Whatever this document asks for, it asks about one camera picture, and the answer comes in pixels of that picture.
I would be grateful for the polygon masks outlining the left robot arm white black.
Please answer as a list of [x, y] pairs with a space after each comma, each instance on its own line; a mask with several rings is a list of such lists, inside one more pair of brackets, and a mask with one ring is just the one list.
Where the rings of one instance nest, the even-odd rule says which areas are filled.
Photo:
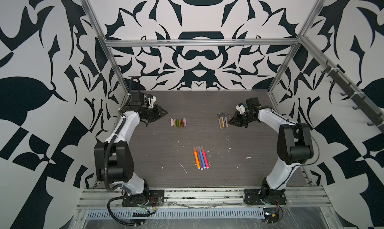
[[167, 113], [157, 104], [154, 95], [140, 91], [129, 95], [125, 105], [118, 110], [119, 118], [112, 134], [94, 148], [97, 179], [104, 183], [107, 191], [121, 189], [129, 196], [145, 192], [148, 184], [134, 172], [130, 140], [141, 122], [148, 125]]

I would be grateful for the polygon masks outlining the pink red marker pen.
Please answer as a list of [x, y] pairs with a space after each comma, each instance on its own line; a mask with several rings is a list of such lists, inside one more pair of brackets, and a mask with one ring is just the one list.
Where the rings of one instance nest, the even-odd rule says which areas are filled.
[[205, 153], [205, 150], [204, 150], [203, 146], [201, 146], [201, 150], [202, 150], [203, 159], [204, 159], [204, 162], [205, 162], [205, 165], [206, 165], [206, 169], [209, 169], [210, 167], [209, 167], [208, 160], [207, 160], [206, 153]]

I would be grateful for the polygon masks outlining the gold ochre marker pen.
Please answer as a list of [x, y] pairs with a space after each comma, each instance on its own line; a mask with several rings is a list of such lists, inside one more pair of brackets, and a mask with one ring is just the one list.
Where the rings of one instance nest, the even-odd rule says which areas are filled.
[[222, 126], [222, 120], [221, 120], [221, 117], [220, 117], [220, 114], [217, 114], [218, 116], [218, 123], [219, 123], [219, 127], [220, 127], [220, 130], [223, 128]]

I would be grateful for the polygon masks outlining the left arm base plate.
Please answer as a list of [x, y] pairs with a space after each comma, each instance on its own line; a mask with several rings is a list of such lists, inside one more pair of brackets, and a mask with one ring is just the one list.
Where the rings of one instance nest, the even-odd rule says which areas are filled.
[[128, 193], [124, 193], [124, 199], [122, 202], [123, 207], [136, 207], [145, 203], [145, 206], [156, 207], [158, 204], [163, 203], [165, 196], [164, 190], [149, 190], [143, 192], [140, 195], [128, 196]]

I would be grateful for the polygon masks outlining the blue marker pen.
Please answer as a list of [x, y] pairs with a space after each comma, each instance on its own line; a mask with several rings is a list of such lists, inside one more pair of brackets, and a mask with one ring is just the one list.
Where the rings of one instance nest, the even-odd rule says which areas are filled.
[[202, 162], [202, 169], [206, 169], [206, 164], [205, 164], [205, 161], [204, 161], [204, 158], [203, 158], [203, 152], [202, 152], [202, 149], [201, 149], [200, 146], [199, 146], [199, 154], [200, 154], [200, 159], [201, 159], [201, 162]]

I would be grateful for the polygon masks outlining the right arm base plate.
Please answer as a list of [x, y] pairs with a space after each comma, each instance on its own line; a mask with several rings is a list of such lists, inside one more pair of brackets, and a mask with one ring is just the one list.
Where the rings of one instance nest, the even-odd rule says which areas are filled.
[[256, 205], [286, 205], [285, 189], [283, 190], [264, 190], [264, 189], [245, 189], [244, 203], [249, 206]]

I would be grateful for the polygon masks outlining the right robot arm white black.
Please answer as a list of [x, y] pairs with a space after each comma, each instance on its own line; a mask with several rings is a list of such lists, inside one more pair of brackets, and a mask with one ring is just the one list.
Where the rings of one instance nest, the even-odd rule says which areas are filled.
[[296, 169], [313, 158], [311, 130], [305, 123], [292, 122], [271, 107], [262, 106], [256, 97], [238, 104], [229, 124], [247, 128], [254, 121], [264, 123], [278, 133], [278, 160], [271, 173], [264, 178], [260, 189], [263, 200], [276, 198], [284, 193]]

